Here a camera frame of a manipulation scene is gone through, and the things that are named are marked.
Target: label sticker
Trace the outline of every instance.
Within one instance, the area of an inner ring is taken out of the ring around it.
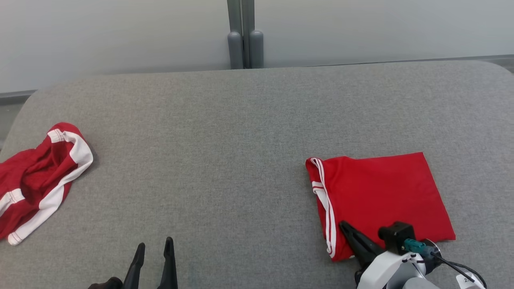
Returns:
[[[469,277],[473,278],[473,280],[476,280],[475,276],[473,274],[471,274],[470,272],[465,272]],[[459,274],[457,275],[456,277],[457,279],[457,282],[459,284],[459,286],[461,287],[461,289],[466,289],[466,288],[470,288],[470,287],[473,287],[473,286],[478,286],[477,284],[473,283],[471,280],[469,280],[468,278],[464,277],[463,275]]]

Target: white wall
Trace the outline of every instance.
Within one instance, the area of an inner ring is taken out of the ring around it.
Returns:
[[[514,0],[255,0],[265,67],[514,54]]]
[[[225,0],[1,0],[0,93],[93,74],[229,69]]]

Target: red fabric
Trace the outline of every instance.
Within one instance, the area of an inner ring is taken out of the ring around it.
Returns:
[[[52,131],[71,132],[83,138],[80,131],[69,123],[58,123],[49,134]],[[78,164],[70,156],[74,145],[63,138],[52,143],[47,135],[37,148],[19,152],[0,164],[0,239],[31,220],[40,210],[40,201],[64,176],[77,168]],[[67,197],[70,187],[71,182],[64,184],[62,199],[54,202],[56,206]],[[12,237],[16,244],[23,239],[16,234]]]
[[[378,238],[378,229],[395,221],[412,224],[418,240],[455,240],[423,153],[367,159],[347,156],[327,160],[309,158],[305,165],[314,192],[318,197],[326,192],[334,212],[333,220],[330,215],[327,218],[318,198],[323,235],[327,238],[327,222],[335,224],[337,231],[335,252],[331,256],[333,261],[353,255],[339,229],[339,222],[343,220],[382,247],[384,242]],[[332,228],[328,226],[329,254]]]

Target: black cable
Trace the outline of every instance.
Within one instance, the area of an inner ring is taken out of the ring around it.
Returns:
[[[487,289],[487,284],[485,283],[484,278],[482,278],[482,276],[480,276],[480,274],[477,271],[471,269],[470,267],[468,267],[466,265],[462,265],[462,264],[451,262],[451,261],[448,261],[448,262],[453,264],[454,266],[464,268],[464,269],[470,271],[471,273],[475,274],[480,279],[480,281],[482,282],[482,285],[484,286],[484,288]]]
[[[484,278],[482,278],[482,276],[480,276],[480,274],[478,274],[475,270],[469,268],[468,266],[465,266],[465,265],[462,265],[462,264],[458,264],[458,263],[455,263],[455,262],[450,262],[450,261],[446,261],[443,257],[440,257],[436,254],[434,254],[434,252],[431,252],[430,253],[432,256],[438,258],[439,260],[441,260],[441,262],[445,263],[446,265],[450,266],[453,270],[459,272],[462,276],[468,278],[468,280],[470,280],[471,282],[475,283],[475,280],[473,278],[471,278],[470,276],[468,276],[466,273],[464,273],[464,271],[462,271],[461,269],[459,269],[458,267],[461,267],[461,268],[464,268],[464,269],[467,269],[469,270],[471,273],[475,274],[479,279],[480,281],[482,282],[482,285],[484,286],[484,288],[487,289],[487,285],[484,281]]]

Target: gray tabletop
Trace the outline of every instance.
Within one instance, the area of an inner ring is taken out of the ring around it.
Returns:
[[[42,89],[0,160],[76,125],[95,161],[59,210],[13,247],[1,288],[124,278],[146,243],[159,284],[166,236],[180,288],[353,288],[326,253],[304,162],[424,152],[457,240],[443,255],[490,288],[512,284],[513,76],[475,61],[93,77]],[[420,213],[423,205],[418,204]],[[456,272],[428,276],[458,289]]]

